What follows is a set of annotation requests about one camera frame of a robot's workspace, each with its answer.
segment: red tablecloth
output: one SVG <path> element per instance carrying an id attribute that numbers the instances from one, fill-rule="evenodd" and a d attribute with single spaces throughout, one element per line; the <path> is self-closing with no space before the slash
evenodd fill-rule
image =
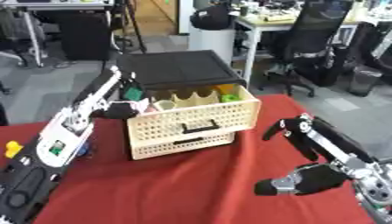
<path id="1" fill-rule="evenodd" d="M 36 223 L 372 223 L 348 183 L 311 196 L 253 194 L 256 181 L 308 163 L 281 136 L 261 140 L 277 119 L 304 110 L 284 95 L 261 100 L 256 127 L 235 143 L 139 161 L 127 161 L 119 121 L 98 121 L 94 156 L 73 163 Z M 0 145 L 23 142 L 42 126 L 1 128 Z"/>

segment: drawer handle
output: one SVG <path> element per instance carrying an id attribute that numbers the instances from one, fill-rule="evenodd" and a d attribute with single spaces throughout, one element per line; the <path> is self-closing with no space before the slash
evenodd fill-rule
<path id="1" fill-rule="evenodd" d="M 194 142 L 198 142 L 198 141 L 203 141 L 204 138 L 203 137 L 196 137 L 196 138 L 192 138 L 192 139 L 188 139 L 188 140 L 183 140 L 183 141 L 176 141 L 173 144 L 189 144 L 189 143 L 194 143 Z"/>
<path id="2" fill-rule="evenodd" d="M 184 129 L 184 131 L 182 133 L 183 134 L 191 134 L 191 133 L 201 132 L 201 131 L 205 131 L 205 130 L 218 130 L 220 128 L 220 126 L 216 123 L 216 121 L 214 119 L 211 119 L 210 122 L 212 124 L 211 126 L 197 128 L 197 129 L 188 129 L 188 127 L 186 127 L 186 124 L 181 123 L 181 126 Z"/>

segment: robotic arm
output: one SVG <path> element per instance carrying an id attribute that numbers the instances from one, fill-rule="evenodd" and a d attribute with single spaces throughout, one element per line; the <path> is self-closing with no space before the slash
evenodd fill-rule
<path id="1" fill-rule="evenodd" d="M 299 166 L 285 178 L 265 179 L 255 185 L 257 195 L 319 193 L 353 183 L 356 198 L 376 223 L 392 223 L 392 165 L 371 158 L 348 136 L 329 123 L 307 114 L 282 119 L 270 127 L 263 140 L 279 131 L 311 161 L 322 155 L 327 163 Z"/>
<path id="2" fill-rule="evenodd" d="M 38 214 L 93 132 L 94 114 L 115 115 L 118 109 L 122 117 L 114 118 L 137 114 L 127 103 L 108 102 L 120 81 L 130 79 L 116 66 L 105 71 L 0 171 L 0 224 L 30 222 Z"/>

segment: beige drawer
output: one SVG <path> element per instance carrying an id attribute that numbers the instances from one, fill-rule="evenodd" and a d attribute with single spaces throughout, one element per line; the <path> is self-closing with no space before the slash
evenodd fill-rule
<path id="1" fill-rule="evenodd" d="M 174 143 L 161 143 L 142 147 L 131 147 L 133 159 L 152 158 L 182 151 L 193 151 L 222 144 L 231 144 L 235 140 L 235 133 L 219 136 L 197 137 Z"/>
<path id="2" fill-rule="evenodd" d="M 241 101 L 150 112 L 129 119 L 131 145 L 140 148 L 252 129 L 261 102 L 243 86 L 235 91 Z"/>

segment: plastic storage cabinet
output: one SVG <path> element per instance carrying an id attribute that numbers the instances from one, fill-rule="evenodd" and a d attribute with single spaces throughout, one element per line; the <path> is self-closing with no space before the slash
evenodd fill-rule
<path id="1" fill-rule="evenodd" d="M 236 84 L 239 101 L 218 102 L 141 114 L 127 121 L 133 159 L 191 151 L 235 140 L 235 132 L 256 125 L 260 100 L 244 87 L 245 81 L 212 51 L 166 52 L 123 56 L 126 73 L 147 90 Z"/>

